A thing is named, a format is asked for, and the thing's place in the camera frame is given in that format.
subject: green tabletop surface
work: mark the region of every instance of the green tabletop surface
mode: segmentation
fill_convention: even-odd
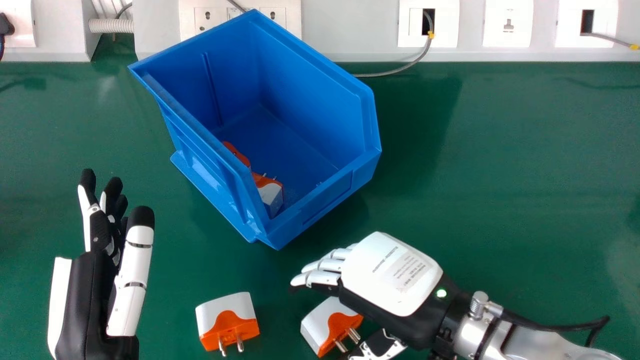
[[[596,346],[638,359],[640,63],[421,63],[364,80],[383,147],[373,180],[275,251],[245,241],[170,163],[134,61],[131,38],[109,36],[91,63],[0,63],[0,359],[50,357],[53,260],[84,250],[84,167],[100,189],[120,176],[130,206],[156,212],[141,359],[221,359],[200,344],[194,309],[239,291],[261,335],[229,359],[315,359],[300,320],[323,296],[292,295],[289,280],[376,230],[538,322],[610,315]]]

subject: blue plastic bin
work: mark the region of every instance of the blue plastic bin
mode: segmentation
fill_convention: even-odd
[[[256,10],[129,68],[160,105],[171,161],[249,242],[281,249],[373,176],[371,89]],[[284,185],[277,216],[223,141]]]

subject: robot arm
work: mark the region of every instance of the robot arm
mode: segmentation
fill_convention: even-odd
[[[127,199],[112,178],[100,202],[95,175],[83,171],[78,197],[85,253],[56,258],[47,342],[54,359],[137,359],[135,336],[146,292],[154,213],[140,206],[122,218]]]
[[[620,360],[574,345],[557,333],[599,330],[608,318],[577,329],[543,327],[489,302],[486,294],[471,297],[435,260],[384,233],[373,233],[305,266],[291,286],[337,296],[382,327],[350,353],[350,360],[390,359],[407,347],[431,348],[432,358],[441,360],[548,360],[564,359],[565,354],[580,360]]]

